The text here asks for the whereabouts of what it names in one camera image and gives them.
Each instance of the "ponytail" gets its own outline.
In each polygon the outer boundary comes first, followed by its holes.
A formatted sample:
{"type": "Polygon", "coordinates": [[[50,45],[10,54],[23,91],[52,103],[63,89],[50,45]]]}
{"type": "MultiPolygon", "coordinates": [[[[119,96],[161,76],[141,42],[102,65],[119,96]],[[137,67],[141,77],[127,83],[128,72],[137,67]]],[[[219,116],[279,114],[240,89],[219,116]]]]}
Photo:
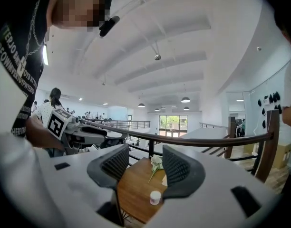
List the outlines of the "ponytail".
{"type": "Polygon", "coordinates": [[[56,106],[62,106],[61,102],[59,101],[61,97],[61,91],[58,88],[53,88],[49,95],[51,99],[51,106],[56,108],[56,106]]]}

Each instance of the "desk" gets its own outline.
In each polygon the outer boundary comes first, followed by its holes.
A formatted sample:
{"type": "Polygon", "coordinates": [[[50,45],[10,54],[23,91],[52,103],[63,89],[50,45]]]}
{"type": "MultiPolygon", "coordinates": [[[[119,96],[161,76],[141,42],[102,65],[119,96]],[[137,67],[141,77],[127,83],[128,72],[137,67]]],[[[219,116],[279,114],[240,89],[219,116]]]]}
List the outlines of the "desk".
{"type": "Polygon", "coordinates": [[[117,187],[121,209],[142,223],[147,223],[162,206],[162,201],[158,205],[150,204],[150,193],[155,190],[163,193],[167,188],[161,184],[164,170],[157,171],[148,183],[151,175],[151,161],[142,158],[127,168],[117,187]]]}

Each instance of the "green stem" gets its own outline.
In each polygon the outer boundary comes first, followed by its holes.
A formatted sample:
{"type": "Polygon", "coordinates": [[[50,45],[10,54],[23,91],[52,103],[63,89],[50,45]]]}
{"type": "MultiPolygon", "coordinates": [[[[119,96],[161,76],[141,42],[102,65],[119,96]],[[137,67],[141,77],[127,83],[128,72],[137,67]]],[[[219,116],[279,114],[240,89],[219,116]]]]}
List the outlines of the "green stem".
{"type": "MultiPolygon", "coordinates": [[[[157,169],[156,171],[158,171],[158,169],[157,169]]],[[[154,174],[156,173],[156,171],[155,171],[155,172],[153,172],[153,174],[152,174],[152,176],[151,176],[150,180],[152,179],[152,177],[154,176],[154,174]]],[[[149,183],[149,182],[150,182],[150,180],[149,180],[147,183],[149,183]]]]}

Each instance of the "black and white marker cube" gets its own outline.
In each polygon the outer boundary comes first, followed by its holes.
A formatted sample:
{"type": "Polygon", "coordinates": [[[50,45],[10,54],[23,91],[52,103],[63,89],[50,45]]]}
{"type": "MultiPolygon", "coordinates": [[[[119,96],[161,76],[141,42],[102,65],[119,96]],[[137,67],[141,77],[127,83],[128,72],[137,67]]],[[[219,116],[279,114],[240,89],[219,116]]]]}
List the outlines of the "black and white marker cube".
{"type": "Polygon", "coordinates": [[[47,129],[59,140],[66,129],[68,123],[71,122],[72,115],[63,109],[57,109],[51,112],[47,129]]]}

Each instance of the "white cup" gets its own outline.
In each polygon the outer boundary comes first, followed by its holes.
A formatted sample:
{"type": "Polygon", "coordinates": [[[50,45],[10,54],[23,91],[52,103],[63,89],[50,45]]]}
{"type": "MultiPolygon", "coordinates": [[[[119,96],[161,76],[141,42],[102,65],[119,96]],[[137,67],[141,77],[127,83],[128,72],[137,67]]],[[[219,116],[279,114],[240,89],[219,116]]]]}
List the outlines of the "white cup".
{"type": "Polygon", "coordinates": [[[159,204],[161,198],[161,193],[159,191],[153,191],[150,194],[150,204],[157,205],[159,204]]]}

